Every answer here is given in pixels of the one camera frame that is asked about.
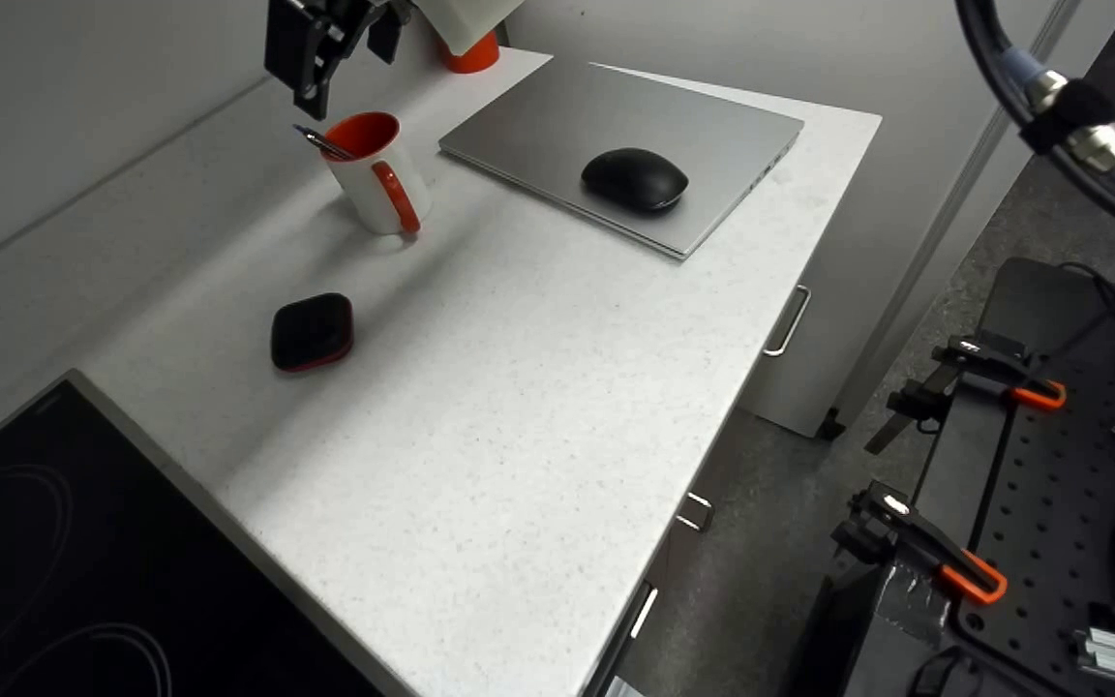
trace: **white countertop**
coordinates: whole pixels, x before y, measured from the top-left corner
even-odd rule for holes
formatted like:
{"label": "white countertop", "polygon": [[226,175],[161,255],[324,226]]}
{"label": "white countertop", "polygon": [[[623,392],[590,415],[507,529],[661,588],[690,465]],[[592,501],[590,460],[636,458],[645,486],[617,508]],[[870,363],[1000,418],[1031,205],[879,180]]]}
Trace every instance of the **white countertop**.
{"label": "white countertop", "polygon": [[[414,250],[355,233],[275,87],[75,210],[132,238],[174,210],[215,239],[79,363],[417,692],[585,686],[879,126],[679,83],[807,131],[668,264],[439,155],[534,66],[372,101],[435,184]],[[272,313],[324,292],[355,301],[355,354],[279,378]]]}

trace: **red cup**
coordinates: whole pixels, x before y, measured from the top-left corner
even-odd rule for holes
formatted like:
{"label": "red cup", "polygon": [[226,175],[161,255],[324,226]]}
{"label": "red cup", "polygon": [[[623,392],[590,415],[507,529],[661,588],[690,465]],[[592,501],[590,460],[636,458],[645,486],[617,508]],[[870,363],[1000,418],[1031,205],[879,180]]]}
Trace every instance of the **red cup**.
{"label": "red cup", "polygon": [[499,60],[495,30],[489,30],[475,48],[467,48],[467,56],[448,56],[448,48],[440,43],[440,64],[444,64],[452,74],[493,70],[495,60]]}
{"label": "red cup", "polygon": [[414,239],[426,212],[426,184],[409,165],[390,114],[360,114],[324,131],[342,155],[324,155],[346,197],[372,233]]}

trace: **orange clamp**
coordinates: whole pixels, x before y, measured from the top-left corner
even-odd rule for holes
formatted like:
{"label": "orange clamp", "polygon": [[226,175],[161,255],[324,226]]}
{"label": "orange clamp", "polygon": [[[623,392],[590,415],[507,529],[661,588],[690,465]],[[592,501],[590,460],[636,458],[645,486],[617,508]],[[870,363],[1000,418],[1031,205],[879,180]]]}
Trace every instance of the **orange clamp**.
{"label": "orange clamp", "polygon": [[1031,385],[1031,389],[1016,389],[1010,392],[1016,405],[1031,406],[1031,410],[1040,410],[1040,415],[1061,415],[1063,405],[1068,405],[1068,389],[1058,385],[1058,380],[1040,380],[1040,385]]}
{"label": "orange clamp", "polygon": [[939,581],[957,593],[967,597],[981,609],[1000,606],[1010,593],[1005,575],[1000,575],[995,566],[987,566],[981,553],[967,553],[967,563],[990,578],[995,588],[981,588],[977,581],[967,581],[957,566],[939,566]]}

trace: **gray wall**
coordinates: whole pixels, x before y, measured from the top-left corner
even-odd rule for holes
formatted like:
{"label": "gray wall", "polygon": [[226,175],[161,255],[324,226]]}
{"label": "gray wall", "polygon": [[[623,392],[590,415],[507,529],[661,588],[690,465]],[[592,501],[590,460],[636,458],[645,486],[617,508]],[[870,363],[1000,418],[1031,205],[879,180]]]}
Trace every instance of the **gray wall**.
{"label": "gray wall", "polygon": [[262,0],[0,0],[0,246],[259,83]]}

